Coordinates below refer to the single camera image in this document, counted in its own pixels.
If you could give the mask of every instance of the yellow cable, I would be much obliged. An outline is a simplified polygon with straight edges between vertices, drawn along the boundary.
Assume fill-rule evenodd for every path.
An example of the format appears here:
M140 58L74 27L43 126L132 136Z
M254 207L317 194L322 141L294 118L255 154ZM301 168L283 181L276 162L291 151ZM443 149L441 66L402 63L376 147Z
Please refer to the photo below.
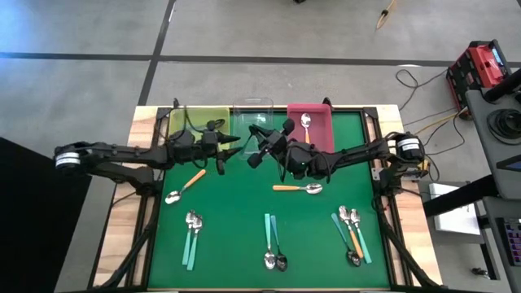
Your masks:
M380 17L378 18L378 22L376 23L376 29L383 27L383 25L387 21L387 18L391 14L391 8L393 7L395 1L396 0L391 0L389 6L387 6L387 8L382 11L382 14L380 14Z
M445 121L447 121L447 120L453 119L457 114L459 114L459 113L454 113L454 114L452 114L452 115L450 115L450 116L446 116L446 117L444 117L444 118L441 118L441 119L439 119L439 120L436 121L436 122L430 123L429 125L423 127L423 128L420 129L419 131L417 131L414 135L418 135L418 134L420 134L421 132L423 132L425 129L428 129L428 128L430 128L430 127L432 127L432 126L434 126L434 125L437 125L437 124L439 124L439 123L441 123L441 122L445 122Z

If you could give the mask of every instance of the green mat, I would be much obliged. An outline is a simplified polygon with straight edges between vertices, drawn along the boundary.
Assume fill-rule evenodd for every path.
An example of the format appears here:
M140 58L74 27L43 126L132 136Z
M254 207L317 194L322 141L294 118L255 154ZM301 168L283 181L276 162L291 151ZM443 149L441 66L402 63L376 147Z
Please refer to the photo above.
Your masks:
M285 119L285 114L274 114L275 125ZM359 113L334 113L333 130L336 150L364 142ZM329 185L325 179L319 181L324 185L319 195L272 191L272 185L282 184L273 159L252 169L245 160L232 158L224 176L217 174L214 160L206 169L207 174L173 205L164 203L166 194L181 189L199 170L193 164L176 165L165 174L150 289L389 287L378 219L370 205L367 163L336 171ZM316 180L297 181L287 174L284 184L311 182ZM344 243L331 220L331 213L342 204L360 211L361 230L373 260L370 265L362 261L355 268L345 260ZM182 253L185 215L191 209L203 216L204 227L199 232L195 268L189 272L182 265ZM288 258L284 273L264 267L265 213L277 216L281 249ZM348 237L347 227L343 228ZM276 253L273 233L272 245Z

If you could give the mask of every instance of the spoon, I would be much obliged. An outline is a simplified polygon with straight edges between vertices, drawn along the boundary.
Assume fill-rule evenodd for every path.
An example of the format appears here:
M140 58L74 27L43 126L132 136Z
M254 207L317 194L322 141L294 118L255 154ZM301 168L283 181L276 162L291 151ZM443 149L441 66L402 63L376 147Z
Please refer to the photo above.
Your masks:
M340 214L340 219L342 219L342 221L345 223L345 225L349 229L349 234L351 234L352 244L355 246L355 250L357 251L358 256L360 256L360 258L363 258L364 257L364 253L361 251L360 244L358 243L357 236L352 231L351 225L349 224L349 221L351 220L351 218L349 216L348 209L345 206L340 206L339 207L339 214Z
M310 195L315 195L322 191L322 186L318 183L310 183L307 186L274 186L275 191L289 191L289 190L306 190Z
M192 248L190 249L190 256L188 258L188 267L187 270L194 269L195 263L195 249L197 248L197 237L199 236L199 231L203 228L203 216L194 215L194 222L192 223L192 229L195 231L194 242L192 243Z
M275 254L271 252L271 228L269 227L269 214L264 214L264 225L266 229L266 241L268 243L268 252L264 254L264 265L267 269L274 269Z
M372 263L371 256L369 255L369 250L366 246L366 241L364 240L364 236L361 235L360 231L360 214L356 209L352 209L349 213L349 217L351 218L351 222L355 225L355 228L357 228L358 232L358 238L360 239L361 249L364 252L364 259L366 260L367 264Z
M192 235L192 225L195 221L195 211L190 210L186 214L185 222L188 225L188 233L186 234L185 251L182 254L182 265L188 265L188 255L190 254L190 237Z
M342 227L340 226L339 217L336 216L336 214L333 212L331 214L331 219L333 219L336 229L340 232L340 235L342 236L345 247L348 249L348 251L345 254L347 260L354 266L357 266L357 267L360 266L361 265L360 257L358 257L358 254L349 247L348 240L345 238L344 232L342 231Z
M277 218L275 218L275 216L272 215L269 219L271 220L271 226L273 227L275 233L275 241L277 242L277 269L281 272L284 272L287 269L287 257L284 256L283 253L280 251L280 244L278 243Z
M172 191L170 192L164 201L166 204L176 203L181 199L182 192L186 190L186 188L190 187L194 182L199 180L204 174L206 173L205 169L202 169L199 171L195 176L193 176L183 187L180 191Z
M304 129L306 130L305 142L309 143L308 128L311 125L311 116L309 116L308 113L302 114L302 116L300 117L300 123L302 124L302 127L304 127Z

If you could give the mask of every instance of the clear plastic tray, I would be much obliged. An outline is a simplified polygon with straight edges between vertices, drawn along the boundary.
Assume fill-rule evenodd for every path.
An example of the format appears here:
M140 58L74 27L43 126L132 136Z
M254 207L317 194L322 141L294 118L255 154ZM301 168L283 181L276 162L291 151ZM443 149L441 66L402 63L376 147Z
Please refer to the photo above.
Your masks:
M258 125L266 129L274 127L274 101L271 98L240 98L234 101L234 136L241 137L234 147L243 147L241 159L259 152L259 142L250 137L250 125Z

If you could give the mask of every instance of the red battery box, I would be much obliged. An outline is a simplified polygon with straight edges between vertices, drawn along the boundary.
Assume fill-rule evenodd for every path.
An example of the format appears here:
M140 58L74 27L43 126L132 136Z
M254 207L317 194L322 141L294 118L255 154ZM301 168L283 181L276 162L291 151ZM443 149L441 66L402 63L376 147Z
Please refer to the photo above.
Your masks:
M468 90L492 88L511 73L497 40L471 42L456 63L447 69L446 78L458 111L466 107ZM467 111L460 118L470 120L472 115Z

